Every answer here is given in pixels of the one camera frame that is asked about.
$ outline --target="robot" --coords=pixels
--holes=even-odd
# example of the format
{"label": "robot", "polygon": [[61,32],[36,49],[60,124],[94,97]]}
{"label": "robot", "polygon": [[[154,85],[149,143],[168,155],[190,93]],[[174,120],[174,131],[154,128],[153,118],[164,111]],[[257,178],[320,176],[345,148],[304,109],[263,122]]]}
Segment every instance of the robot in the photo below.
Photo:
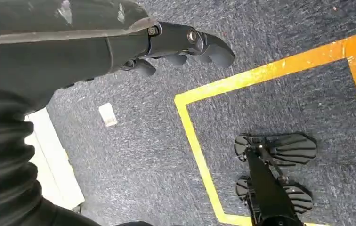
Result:
{"label": "robot", "polygon": [[239,178],[236,194],[249,207],[253,225],[304,226],[297,214],[313,208],[312,193],[285,175],[280,167],[307,164],[317,155],[316,142],[301,133],[240,134],[235,140],[235,153],[249,165],[250,175]]}

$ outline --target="black robotic finger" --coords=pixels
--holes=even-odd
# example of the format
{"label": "black robotic finger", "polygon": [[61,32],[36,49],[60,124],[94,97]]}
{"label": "black robotic finger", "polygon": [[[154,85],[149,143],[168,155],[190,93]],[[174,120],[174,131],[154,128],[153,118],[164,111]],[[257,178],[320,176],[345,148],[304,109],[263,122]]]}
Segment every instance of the black robotic finger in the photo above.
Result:
{"label": "black robotic finger", "polygon": [[143,59],[130,60],[125,63],[124,66],[120,68],[124,71],[137,70],[139,73],[152,76],[156,73],[156,68],[153,67],[149,62]]}
{"label": "black robotic finger", "polygon": [[212,59],[205,54],[194,56],[194,58],[197,60],[200,60],[203,63],[211,63],[212,62]]}
{"label": "black robotic finger", "polygon": [[186,56],[180,54],[166,55],[164,58],[170,61],[174,66],[182,66],[188,59]]}
{"label": "black robotic finger", "polygon": [[152,76],[154,73],[156,73],[156,68],[153,67],[149,62],[143,59],[137,59],[135,61],[135,70],[140,72],[141,74],[147,75],[147,76]]}
{"label": "black robotic finger", "polygon": [[231,48],[223,40],[214,35],[205,34],[205,36],[207,36],[207,44],[202,56],[210,58],[217,66],[231,66],[236,58]]}

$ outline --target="metal joint bolt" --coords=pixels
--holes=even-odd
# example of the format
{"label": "metal joint bolt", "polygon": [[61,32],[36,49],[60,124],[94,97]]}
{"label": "metal joint bolt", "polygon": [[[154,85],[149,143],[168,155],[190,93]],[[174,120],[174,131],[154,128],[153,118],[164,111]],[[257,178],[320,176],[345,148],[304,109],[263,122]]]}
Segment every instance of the metal joint bolt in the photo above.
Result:
{"label": "metal joint bolt", "polygon": [[149,27],[147,29],[147,34],[149,34],[149,36],[157,36],[159,35],[159,28],[156,26]]}
{"label": "metal joint bolt", "polygon": [[189,40],[189,42],[190,43],[196,43],[197,38],[198,38],[197,31],[195,31],[193,29],[190,29],[188,31],[188,40]]}

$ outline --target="robotic hand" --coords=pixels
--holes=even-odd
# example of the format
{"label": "robotic hand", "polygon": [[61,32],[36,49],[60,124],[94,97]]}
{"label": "robotic hand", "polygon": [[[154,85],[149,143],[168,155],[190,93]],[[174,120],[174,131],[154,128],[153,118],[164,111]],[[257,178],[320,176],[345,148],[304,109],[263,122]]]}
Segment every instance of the robotic hand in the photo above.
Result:
{"label": "robotic hand", "polygon": [[0,1],[0,226],[98,225],[42,197],[24,116],[75,82],[117,70],[152,75],[147,58],[182,65],[186,56],[222,67],[235,59],[221,39],[158,22],[130,0]]}

